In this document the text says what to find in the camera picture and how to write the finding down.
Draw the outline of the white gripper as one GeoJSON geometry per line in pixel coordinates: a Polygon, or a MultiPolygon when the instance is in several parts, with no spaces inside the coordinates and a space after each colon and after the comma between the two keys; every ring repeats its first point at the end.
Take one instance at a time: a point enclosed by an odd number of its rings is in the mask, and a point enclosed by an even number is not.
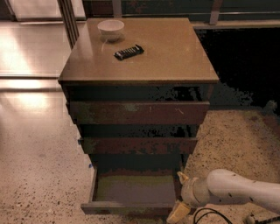
{"type": "Polygon", "coordinates": [[[191,208],[204,207],[210,201],[210,192],[205,178],[188,178],[182,171],[177,172],[182,185],[181,197],[167,217],[168,224],[177,224],[190,212],[191,208]]]}

